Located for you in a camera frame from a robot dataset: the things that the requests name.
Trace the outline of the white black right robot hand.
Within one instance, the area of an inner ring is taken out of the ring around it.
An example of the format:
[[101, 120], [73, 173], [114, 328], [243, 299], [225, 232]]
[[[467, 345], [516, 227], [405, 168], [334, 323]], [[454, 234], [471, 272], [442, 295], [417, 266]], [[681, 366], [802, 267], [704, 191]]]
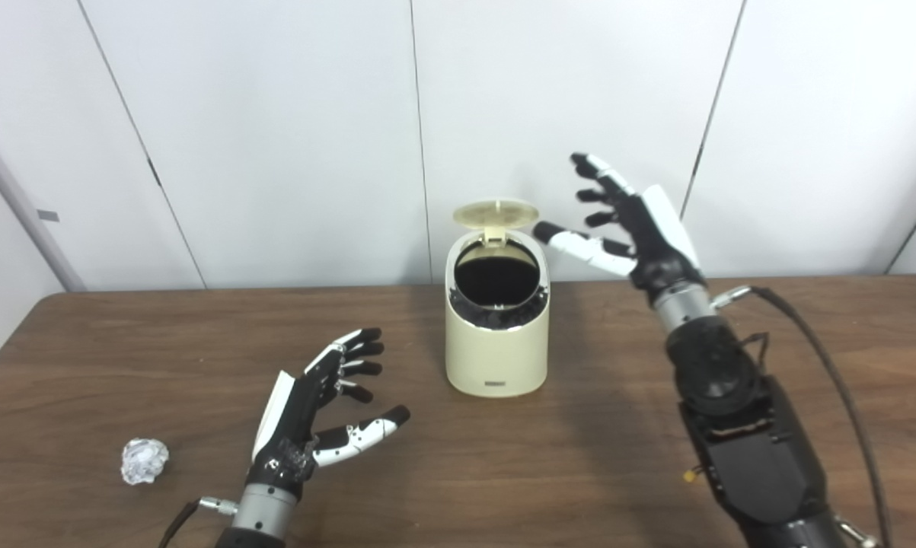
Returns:
[[677, 285], [706, 287], [690, 236], [659, 185], [637, 192], [613, 167], [593, 154], [570, 155], [576, 173], [598, 184], [596, 190], [577, 192], [580, 202], [600, 202], [607, 211], [587, 216], [590, 228], [615, 223], [630, 236], [624, 244], [549, 221], [533, 227], [534, 239], [552, 250], [615, 276], [628, 278], [653, 303]]

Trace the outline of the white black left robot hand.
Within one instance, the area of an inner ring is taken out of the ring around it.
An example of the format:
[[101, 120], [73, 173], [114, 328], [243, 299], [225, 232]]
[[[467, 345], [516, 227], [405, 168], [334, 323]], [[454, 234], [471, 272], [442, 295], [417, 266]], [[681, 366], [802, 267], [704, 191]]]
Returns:
[[281, 371], [263, 413], [245, 483], [302, 499], [305, 483], [322, 467], [363, 454], [398, 431], [411, 412], [398, 405], [380, 416], [325, 431], [315, 430], [319, 410], [339, 397], [370, 403], [374, 395], [351, 381], [377, 377], [382, 366], [380, 327], [343, 334], [328, 343], [298, 374]]

